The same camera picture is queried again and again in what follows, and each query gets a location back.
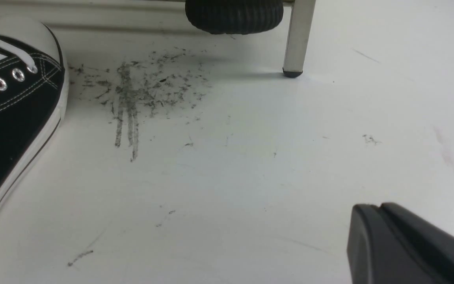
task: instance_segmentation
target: sneaker toe cap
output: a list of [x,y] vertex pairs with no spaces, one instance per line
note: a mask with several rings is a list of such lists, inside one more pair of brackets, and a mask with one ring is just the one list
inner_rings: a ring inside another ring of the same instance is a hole
[[27,17],[0,17],[0,36],[7,36],[40,50],[58,62],[59,50],[52,33],[42,23]]

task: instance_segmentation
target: black canvas sneaker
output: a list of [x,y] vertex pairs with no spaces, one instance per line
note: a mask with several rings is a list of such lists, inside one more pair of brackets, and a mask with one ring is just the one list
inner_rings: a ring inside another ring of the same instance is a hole
[[0,207],[64,116],[69,76],[42,23],[0,17]]

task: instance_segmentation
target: metal table leg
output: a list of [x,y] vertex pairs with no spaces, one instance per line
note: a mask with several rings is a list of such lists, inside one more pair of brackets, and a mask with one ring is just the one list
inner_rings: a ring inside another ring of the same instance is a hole
[[316,0],[295,0],[294,2],[283,63],[283,73],[286,77],[295,78],[303,72],[315,3]]

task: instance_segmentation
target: black rubber tire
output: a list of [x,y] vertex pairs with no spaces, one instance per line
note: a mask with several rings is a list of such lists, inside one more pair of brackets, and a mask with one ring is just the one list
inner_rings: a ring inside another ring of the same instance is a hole
[[257,34],[274,29],[283,18],[282,0],[186,0],[194,27],[210,34]]

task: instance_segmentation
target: white rubber sole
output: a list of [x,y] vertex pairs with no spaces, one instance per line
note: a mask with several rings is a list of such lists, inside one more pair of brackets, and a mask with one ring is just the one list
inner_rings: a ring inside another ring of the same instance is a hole
[[5,182],[0,187],[0,208],[5,203],[5,200],[11,194],[13,189],[17,187],[20,180],[27,174],[27,172],[33,167],[38,160],[39,156],[43,153],[44,148],[47,146],[48,141],[53,137],[58,129],[59,124],[64,119],[66,105],[68,102],[69,92],[69,70],[66,62],[64,50],[61,48],[63,56],[63,66],[65,68],[64,83],[61,90],[61,95],[57,102],[56,109],[48,119],[47,123],[38,134],[36,139],[27,148],[27,151],[23,154],[17,165],[8,175]]

